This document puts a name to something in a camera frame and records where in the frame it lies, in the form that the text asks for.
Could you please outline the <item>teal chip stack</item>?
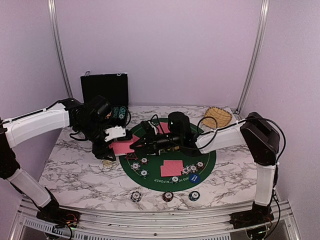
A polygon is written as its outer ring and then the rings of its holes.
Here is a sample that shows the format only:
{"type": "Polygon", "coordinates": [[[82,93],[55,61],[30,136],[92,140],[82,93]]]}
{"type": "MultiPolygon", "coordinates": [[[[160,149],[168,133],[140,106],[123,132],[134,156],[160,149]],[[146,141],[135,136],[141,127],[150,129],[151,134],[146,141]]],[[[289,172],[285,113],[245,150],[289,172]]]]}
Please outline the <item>teal chip stack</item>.
{"type": "Polygon", "coordinates": [[[200,193],[198,191],[192,191],[189,193],[188,198],[190,201],[195,202],[200,198],[200,193]]]}

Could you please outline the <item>red chips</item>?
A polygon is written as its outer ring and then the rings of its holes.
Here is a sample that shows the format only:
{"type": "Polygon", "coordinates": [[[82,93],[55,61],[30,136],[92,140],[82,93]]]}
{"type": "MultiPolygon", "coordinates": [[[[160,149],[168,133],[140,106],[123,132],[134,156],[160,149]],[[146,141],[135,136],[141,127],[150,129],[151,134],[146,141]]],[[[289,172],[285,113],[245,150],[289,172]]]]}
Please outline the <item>red chips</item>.
{"type": "Polygon", "coordinates": [[[141,158],[140,162],[141,162],[142,165],[146,165],[146,164],[149,163],[149,159],[146,158],[146,157],[143,157],[143,158],[141,158]]]}
{"type": "Polygon", "coordinates": [[[196,166],[198,169],[203,169],[205,167],[205,164],[202,161],[199,161],[196,163],[196,166]]]}

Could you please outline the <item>red card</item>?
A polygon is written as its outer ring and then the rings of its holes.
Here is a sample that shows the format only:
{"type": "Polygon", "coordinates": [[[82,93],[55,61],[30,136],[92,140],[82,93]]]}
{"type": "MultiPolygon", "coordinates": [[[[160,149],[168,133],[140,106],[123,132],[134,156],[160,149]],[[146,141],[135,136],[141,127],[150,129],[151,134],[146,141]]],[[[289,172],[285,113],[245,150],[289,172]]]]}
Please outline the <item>red card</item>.
{"type": "Polygon", "coordinates": [[[181,169],[181,171],[184,168],[182,160],[164,160],[163,166],[177,166],[181,169]]]}
{"type": "Polygon", "coordinates": [[[156,128],[157,128],[157,130],[156,130],[157,134],[163,134],[163,133],[168,134],[168,133],[170,133],[170,130],[168,128],[168,123],[167,122],[160,122],[160,124],[157,123],[156,124],[156,128]]]}

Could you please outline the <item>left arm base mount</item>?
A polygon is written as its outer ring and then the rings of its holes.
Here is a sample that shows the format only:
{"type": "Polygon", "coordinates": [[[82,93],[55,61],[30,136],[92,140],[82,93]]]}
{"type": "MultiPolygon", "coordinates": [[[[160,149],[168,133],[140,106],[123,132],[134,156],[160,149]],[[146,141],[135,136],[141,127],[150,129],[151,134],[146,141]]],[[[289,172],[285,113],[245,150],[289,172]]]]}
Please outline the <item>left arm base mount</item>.
{"type": "Polygon", "coordinates": [[[65,225],[75,228],[79,223],[80,215],[81,214],[78,211],[59,209],[58,212],[54,214],[45,214],[41,211],[38,211],[36,217],[46,222],[55,223],[57,228],[62,228],[65,225]]]}

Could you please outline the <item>blue small blind button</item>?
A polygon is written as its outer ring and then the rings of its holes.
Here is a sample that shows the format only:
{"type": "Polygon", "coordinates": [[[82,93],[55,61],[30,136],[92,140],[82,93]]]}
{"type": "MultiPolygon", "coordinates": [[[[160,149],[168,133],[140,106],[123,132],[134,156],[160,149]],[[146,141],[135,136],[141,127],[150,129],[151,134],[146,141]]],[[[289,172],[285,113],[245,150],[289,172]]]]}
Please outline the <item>blue small blind button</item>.
{"type": "Polygon", "coordinates": [[[189,176],[189,181],[193,184],[198,184],[201,181],[201,177],[199,174],[194,173],[189,176]]]}

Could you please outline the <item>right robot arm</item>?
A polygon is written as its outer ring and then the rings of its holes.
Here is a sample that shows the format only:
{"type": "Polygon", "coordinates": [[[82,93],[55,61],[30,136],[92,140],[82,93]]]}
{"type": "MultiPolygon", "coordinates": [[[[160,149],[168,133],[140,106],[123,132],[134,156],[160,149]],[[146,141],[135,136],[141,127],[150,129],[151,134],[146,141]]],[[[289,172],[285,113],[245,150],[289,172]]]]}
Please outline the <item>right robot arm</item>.
{"type": "Polygon", "coordinates": [[[168,115],[168,133],[157,132],[152,121],[142,121],[141,125],[145,134],[130,148],[147,155],[158,156],[163,149],[179,147],[185,155],[198,157],[223,148],[247,145],[257,166],[256,193],[252,209],[238,212],[238,215],[248,215],[252,224],[258,224],[270,213],[281,154],[280,134],[273,121],[251,112],[245,119],[229,126],[193,133],[189,117],[174,111],[168,115]]]}

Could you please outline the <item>red playing card deck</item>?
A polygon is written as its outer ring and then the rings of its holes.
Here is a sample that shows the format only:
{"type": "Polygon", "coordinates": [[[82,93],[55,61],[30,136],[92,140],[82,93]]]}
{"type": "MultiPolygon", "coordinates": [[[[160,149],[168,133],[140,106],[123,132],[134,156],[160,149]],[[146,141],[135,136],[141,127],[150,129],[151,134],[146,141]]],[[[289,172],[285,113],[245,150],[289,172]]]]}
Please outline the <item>red playing card deck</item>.
{"type": "Polygon", "coordinates": [[[133,149],[130,148],[130,145],[133,143],[134,142],[132,140],[114,141],[109,145],[109,147],[113,150],[116,156],[122,156],[135,152],[133,149]]]}

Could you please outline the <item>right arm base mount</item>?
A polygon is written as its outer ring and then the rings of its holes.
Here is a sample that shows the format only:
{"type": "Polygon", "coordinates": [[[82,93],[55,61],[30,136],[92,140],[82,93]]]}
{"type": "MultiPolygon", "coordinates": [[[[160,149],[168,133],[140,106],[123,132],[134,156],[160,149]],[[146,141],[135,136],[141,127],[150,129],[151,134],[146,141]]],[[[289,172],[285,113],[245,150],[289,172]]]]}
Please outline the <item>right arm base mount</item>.
{"type": "Polygon", "coordinates": [[[262,212],[253,212],[252,210],[235,212],[230,215],[229,223],[234,229],[252,227],[273,221],[273,214],[263,214],[262,212]]]}

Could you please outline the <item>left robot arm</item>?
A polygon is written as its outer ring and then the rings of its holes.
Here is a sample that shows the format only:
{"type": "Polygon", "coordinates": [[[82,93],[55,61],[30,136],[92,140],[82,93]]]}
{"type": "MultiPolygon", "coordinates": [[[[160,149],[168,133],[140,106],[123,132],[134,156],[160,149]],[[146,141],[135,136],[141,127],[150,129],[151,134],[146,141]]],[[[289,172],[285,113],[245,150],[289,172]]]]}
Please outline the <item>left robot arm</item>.
{"type": "Polygon", "coordinates": [[[92,143],[97,159],[115,157],[110,148],[113,140],[126,130],[108,126],[112,106],[102,96],[89,103],[75,98],[57,100],[52,105],[0,122],[0,177],[27,196],[46,220],[63,223],[74,212],[63,210],[53,193],[39,183],[40,172],[53,149],[58,132],[67,127],[84,135],[92,143]]]}

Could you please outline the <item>black triangular dealer button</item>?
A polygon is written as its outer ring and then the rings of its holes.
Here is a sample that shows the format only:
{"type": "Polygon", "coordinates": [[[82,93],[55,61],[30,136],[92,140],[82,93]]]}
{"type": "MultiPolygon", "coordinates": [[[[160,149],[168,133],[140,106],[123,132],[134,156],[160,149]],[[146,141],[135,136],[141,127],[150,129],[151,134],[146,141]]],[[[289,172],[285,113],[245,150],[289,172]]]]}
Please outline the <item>black triangular dealer button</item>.
{"type": "Polygon", "coordinates": [[[131,152],[131,153],[126,154],[125,159],[126,160],[137,160],[138,157],[134,152],[131,152]]]}

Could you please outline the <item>white chips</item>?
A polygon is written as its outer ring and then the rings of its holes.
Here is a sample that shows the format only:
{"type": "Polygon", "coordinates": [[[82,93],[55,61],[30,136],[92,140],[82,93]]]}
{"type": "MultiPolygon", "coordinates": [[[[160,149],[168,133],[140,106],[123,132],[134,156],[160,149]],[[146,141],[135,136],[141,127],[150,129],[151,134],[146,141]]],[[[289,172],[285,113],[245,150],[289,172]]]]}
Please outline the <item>white chips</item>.
{"type": "Polygon", "coordinates": [[[181,173],[183,175],[189,175],[189,174],[196,173],[197,171],[198,171],[197,166],[192,164],[192,165],[184,166],[181,173]]]}
{"type": "Polygon", "coordinates": [[[138,162],[133,162],[130,166],[133,171],[138,171],[141,168],[141,165],[138,162]]]}

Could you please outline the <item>red black chip stack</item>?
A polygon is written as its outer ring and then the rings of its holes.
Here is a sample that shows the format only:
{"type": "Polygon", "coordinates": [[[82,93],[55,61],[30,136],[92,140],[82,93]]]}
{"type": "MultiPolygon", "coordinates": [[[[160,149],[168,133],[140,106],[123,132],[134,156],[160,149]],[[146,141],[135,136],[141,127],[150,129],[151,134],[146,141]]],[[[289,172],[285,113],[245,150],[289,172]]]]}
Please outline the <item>red black chip stack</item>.
{"type": "Polygon", "coordinates": [[[166,191],[162,194],[162,199],[165,202],[171,202],[173,200],[174,194],[171,191],[166,191]]]}

